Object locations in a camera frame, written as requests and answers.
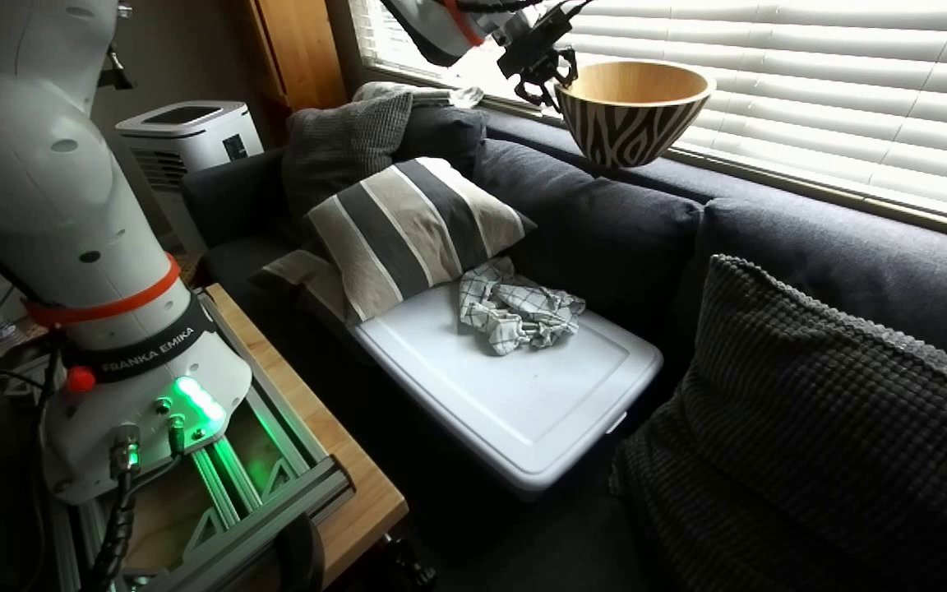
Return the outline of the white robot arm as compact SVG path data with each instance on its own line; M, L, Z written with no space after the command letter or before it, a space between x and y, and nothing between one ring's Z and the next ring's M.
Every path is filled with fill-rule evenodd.
M119 0L0 0L0 272L62 338L43 484L87 502L223 438L254 386L93 121Z

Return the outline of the green metal robot base frame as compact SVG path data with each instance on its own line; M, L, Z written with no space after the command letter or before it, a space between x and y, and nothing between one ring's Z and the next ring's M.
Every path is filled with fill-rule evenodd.
M264 562L278 592L323 588L315 523L353 478L238 335L128 398L56 398L43 436L85 460L50 488L58 592L231 592Z

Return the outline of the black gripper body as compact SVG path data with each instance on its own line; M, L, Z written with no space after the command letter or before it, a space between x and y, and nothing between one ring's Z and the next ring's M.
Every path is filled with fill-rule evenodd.
M591 0L559 0L535 23L511 19L496 65L530 107L557 110L557 88L578 76L578 60L564 33L587 5Z

